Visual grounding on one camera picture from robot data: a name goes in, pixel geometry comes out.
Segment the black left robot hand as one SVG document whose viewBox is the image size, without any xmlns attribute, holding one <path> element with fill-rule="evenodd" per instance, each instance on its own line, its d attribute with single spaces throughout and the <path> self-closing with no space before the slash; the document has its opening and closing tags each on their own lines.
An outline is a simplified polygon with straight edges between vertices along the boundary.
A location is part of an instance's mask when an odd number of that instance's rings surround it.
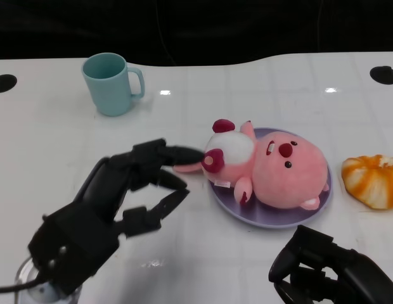
<svg viewBox="0 0 393 304">
<path fill-rule="evenodd" d="M 164 166 L 192 165 L 204 153 L 168 146 L 157 139 L 126 153 L 102 158 L 73 202 L 44 218 L 28 245 L 39 277 L 65 295 L 72 294 L 119 248 L 119 236 L 138 236 L 161 228 L 161 221 L 187 197 L 185 181 Z M 149 184 L 172 190 L 151 210 L 139 206 L 115 221 L 127 192 Z"/>
</svg>

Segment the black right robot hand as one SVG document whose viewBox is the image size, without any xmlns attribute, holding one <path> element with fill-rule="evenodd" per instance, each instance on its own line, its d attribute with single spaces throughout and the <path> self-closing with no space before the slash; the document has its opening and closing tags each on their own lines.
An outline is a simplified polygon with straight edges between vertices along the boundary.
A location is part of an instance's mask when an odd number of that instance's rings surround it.
<svg viewBox="0 0 393 304">
<path fill-rule="evenodd" d="M 299 225 L 269 271 L 285 303 L 393 303 L 393 281 L 369 257 Z"/>
</svg>

